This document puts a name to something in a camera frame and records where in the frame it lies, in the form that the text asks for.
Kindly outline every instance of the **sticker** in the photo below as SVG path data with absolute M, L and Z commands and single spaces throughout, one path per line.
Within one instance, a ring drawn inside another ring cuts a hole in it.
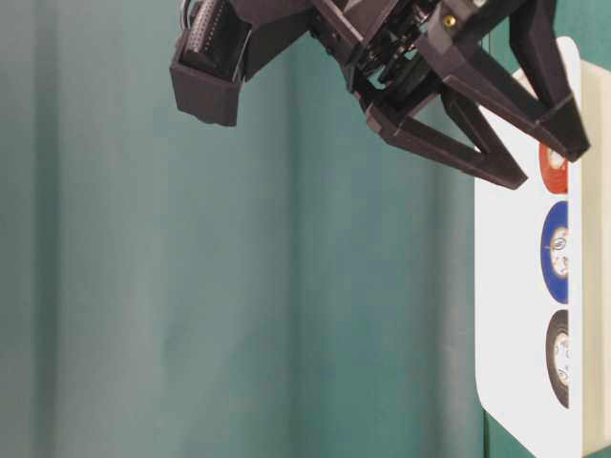
M 560 310 L 554 314 L 547 328 L 545 359 L 552 390 L 560 403 L 569 407 L 570 352 L 569 314 Z
M 568 303 L 568 203 L 558 202 L 552 207 L 543 224 L 541 235 L 541 269 L 552 297 Z
M 538 163 L 547 190 L 552 194 L 567 194 L 569 191 L 568 160 L 541 144 L 538 150 Z

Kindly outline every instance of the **brass screw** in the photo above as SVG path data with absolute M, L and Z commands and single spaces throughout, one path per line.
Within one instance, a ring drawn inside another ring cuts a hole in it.
M 446 26 L 448 29 L 451 29 L 456 25 L 456 18 L 451 14 L 448 14 L 446 17 L 443 18 L 443 25 Z

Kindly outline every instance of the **silver rim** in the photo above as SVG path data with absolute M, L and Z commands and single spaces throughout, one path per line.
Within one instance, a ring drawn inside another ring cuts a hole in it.
M 566 279 L 569 275 L 568 239 L 569 231 L 565 227 L 559 227 L 554 231 L 550 242 L 550 261 L 554 274 L 560 279 Z
M 569 386 L 569 336 L 560 332 L 554 340 L 554 369 L 558 379 L 564 386 Z
M 547 162 L 554 170 L 561 169 L 566 164 L 566 159 L 556 153 L 554 150 L 547 150 Z

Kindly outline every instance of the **teal fabric backdrop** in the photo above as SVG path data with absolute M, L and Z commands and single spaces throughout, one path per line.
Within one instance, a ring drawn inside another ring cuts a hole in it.
M 473 182 L 383 144 L 309 39 L 238 129 L 179 114 L 176 3 L 0 7 L 0 456 L 481 456 Z

